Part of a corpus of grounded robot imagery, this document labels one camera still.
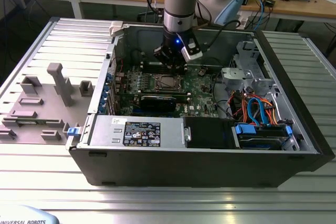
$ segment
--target warning label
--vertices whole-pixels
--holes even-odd
[[[160,123],[127,122],[124,146],[160,147]]]

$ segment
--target blue latch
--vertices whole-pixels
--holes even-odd
[[[113,80],[113,76],[112,76],[110,73],[107,73],[107,75],[106,75],[106,80],[107,80],[108,82],[112,81],[112,80]]]
[[[292,136],[292,135],[293,135],[293,130],[292,130],[292,128],[291,128],[290,126],[286,126],[286,131],[287,131],[287,134],[288,134],[289,136]]]
[[[239,124],[235,127],[237,134],[257,134],[254,125]]]
[[[80,127],[73,127],[68,129],[68,136],[79,136]]]

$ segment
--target slotted aluminum surface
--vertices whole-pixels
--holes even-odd
[[[336,71],[310,39],[265,31],[294,87],[330,146],[336,144]]]

